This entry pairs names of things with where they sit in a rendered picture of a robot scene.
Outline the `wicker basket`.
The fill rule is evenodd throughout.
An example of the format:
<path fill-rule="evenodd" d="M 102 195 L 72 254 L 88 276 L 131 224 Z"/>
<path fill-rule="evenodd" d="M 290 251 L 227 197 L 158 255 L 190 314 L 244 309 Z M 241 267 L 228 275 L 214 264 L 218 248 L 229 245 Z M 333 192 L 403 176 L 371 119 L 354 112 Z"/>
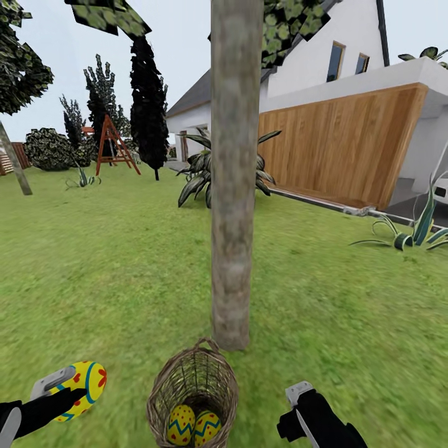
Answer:
<path fill-rule="evenodd" d="M 213 405 L 219 413 L 219 417 L 222 420 L 222 427 L 220 431 L 210 441 L 201 445 L 199 448 L 226 448 L 226 441 L 228 439 L 228 433 L 232 426 L 232 422 L 236 417 L 236 410 L 238 407 L 238 384 L 235 371 L 227 363 L 226 358 L 218 351 L 218 345 L 212 341 L 211 338 L 206 338 L 207 343 L 210 345 L 211 350 L 203 347 L 199 347 L 200 343 L 204 343 L 204 338 L 200 338 L 193 348 L 183 350 L 182 352 L 175 354 L 162 368 L 159 374 L 157 374 L 154 380 L 154 388 L 149 395 L 149 401 L 146 404 L 146 419 L 152 435 L 156 437 L 156 445 L 159 448 L 179 448 L 175 444 L 169 444 L 167 441 L 167 433 L 164 428 L 164 422 L 167 422 L 168 414 L 170 413 L 171 403 L 167 400 L 166 395 L 169 393 L 170 386 L 167 383 L 167 379 L 172 377 L 172 371 L 175 366 L 183 365 L 185 358 L 191 355 L 202 353 L 205 356 L 205 381 L 210 379 L 210 358 L 215 361 L 216 364 L 221 364 L 226 371 L 223 375 L 223 370 L 218 366 L 216 368 L 217 373 L 213 376 L 215 381 L 215 389 L 220 390 L 223 382 L 224 389 L 220 393 L 219 397 L 222 400 L 220 404 L 216 397 L 212 394 L 205 394 L 203 391 L 195 390 L 190 395 L 185 396 L 180 405 L 193 403 L 193 407 L 207 409 Z M 166 384 L 166 385 L 165 385 Z M 162 387 L 165 388 L 164 390 Z M 228 392 L 231 387 L 230 393 Z M 173 398 L 181 391 L 182 385 L 173 386 L 171 388 L 170 396 Z M 164 411 L 157 408 L 157 395 L 160 395 L 163 402 Z M 230 397 L 229 397 L 230 395 Z M 201 400 L 201 401 L 198 401 Z M 197 402 L 196 402 L 197 401 Z"/>

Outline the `easter egg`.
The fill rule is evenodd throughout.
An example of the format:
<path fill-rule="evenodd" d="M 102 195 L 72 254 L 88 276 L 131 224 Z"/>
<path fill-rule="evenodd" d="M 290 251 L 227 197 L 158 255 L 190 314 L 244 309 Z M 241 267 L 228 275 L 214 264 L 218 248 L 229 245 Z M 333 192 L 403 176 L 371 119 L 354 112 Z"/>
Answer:
<path fill-rule="evenodd" d="M 78 401 L 74 402 L 73 407 L 69 411 L 54 419 L 57 421 L 68 421 L 83 414 L 84 411 L 90 408 L 90 406 L 92 406 L 99 398 L 104 390 L 106 381 L 108 380 L 105 368 L 99 363 L 89 362 L 89 360 L 87 360 L 70 366 L 73 367 L 77 373 L 72 379 L 52 388 L 50 390 L 52 395 L 65 388 L 71 388 L 71 391 L 77 388 L 87 389 L 88 393 Z"/>
<path fill-rule="evenodd" d="M 182 406 L 180 402 L 176 402 L 170 409 L 167 422 L 164 422 L 169 444 L 175 444 L 179 448 L 192 446 L 195 420 L 200 411 L 190 407 L 191 404 L 189 402 Z"/>
<path fill-rule="evenodd" d="M 217 412 L 208 408 L 200 410 L 200 414 L 195 420 L 192 447 L 199 448 L 210 441 L 220 431 L 222 425 L 222 420 Z"/>

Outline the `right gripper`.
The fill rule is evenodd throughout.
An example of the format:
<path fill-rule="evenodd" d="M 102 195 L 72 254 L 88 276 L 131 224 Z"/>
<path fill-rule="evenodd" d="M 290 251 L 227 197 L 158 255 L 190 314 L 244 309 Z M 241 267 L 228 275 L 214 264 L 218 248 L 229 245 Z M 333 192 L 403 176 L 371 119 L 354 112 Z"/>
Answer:
<path fill-rule="evenodd" d="M 296 408 L 298 406 L 299 403 L 290 413 L 281 416 L 279 418 L 279 424 L 277 424 L 277 429 L 280 437 L 286 437 L 289 442 L 292 442 L 300 438 L 301 436 L 307 437 L 297 419 Z"/>

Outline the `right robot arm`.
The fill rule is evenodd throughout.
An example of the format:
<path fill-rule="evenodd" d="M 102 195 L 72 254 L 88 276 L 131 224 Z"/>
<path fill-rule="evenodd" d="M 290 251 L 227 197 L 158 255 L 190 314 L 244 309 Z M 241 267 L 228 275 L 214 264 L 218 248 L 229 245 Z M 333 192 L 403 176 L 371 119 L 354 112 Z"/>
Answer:
<path fill-rule="evenodd" d="M 358 430 L 350 422 L 344 425 L 312 384 L 302 381 L 285 392 L 292 411 L 279 418 L 281 438 L 292 442 L 305 436 L 313 448 L 368 448 Z"/>

